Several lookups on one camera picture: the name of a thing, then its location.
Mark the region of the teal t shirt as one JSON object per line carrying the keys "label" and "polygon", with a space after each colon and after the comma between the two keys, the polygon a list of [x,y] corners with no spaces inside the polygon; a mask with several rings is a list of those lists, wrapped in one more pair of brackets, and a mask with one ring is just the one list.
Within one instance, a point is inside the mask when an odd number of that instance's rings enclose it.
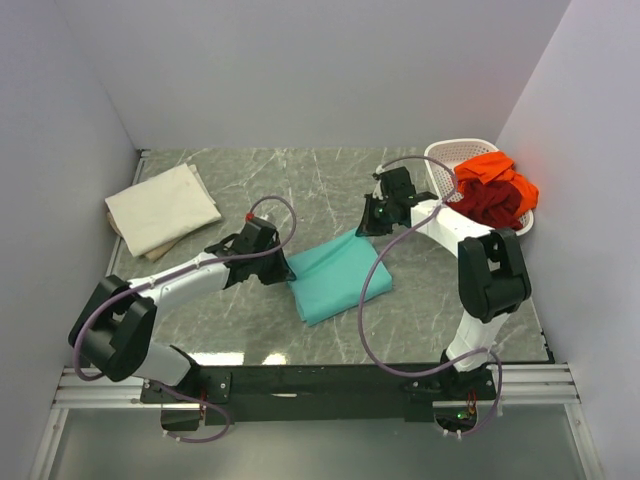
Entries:
{"label": "teal t shirt", "polygon": [[289,286],[301,320],[314,326],[356,307],[376,259],[371,242],[354,229],[290,257],[296,279]]}

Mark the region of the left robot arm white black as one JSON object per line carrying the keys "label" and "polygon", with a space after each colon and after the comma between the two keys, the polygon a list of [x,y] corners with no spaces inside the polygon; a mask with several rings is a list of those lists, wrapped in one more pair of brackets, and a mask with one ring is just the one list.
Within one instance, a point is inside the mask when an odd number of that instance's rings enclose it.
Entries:
{"label": "left robot arm white black", "polygon": [[200,388],[199,364],[178,348],[152,340],[156,318],[252,275],[264,285],[295,279],[277,228],[254,216],[240,232],[176,267],[130,281],[104,278],[68,337],[76,374],[85,381],[103,376],[113,382],[132,376],[155,380],[176,401],[193,399]]}

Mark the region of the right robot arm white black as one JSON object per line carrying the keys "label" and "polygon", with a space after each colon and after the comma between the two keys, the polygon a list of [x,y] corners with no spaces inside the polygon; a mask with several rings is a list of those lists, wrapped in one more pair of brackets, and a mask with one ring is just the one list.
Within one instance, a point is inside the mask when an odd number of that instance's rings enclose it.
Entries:
{"label": "right robot arm white black", "polygon": [[487,362],[500,329],[531,295],[519,237],[510,228],[492,229],[468,219],[433,193],[419,193],[405,167],[380,166],[373,178],[377,185],[365,196],[356,236],[384,236],[404,226],[399,239],[422,234],[457,260],[463,314],[436,370],[442,393],[460,399],[474,386],[471,371]]}

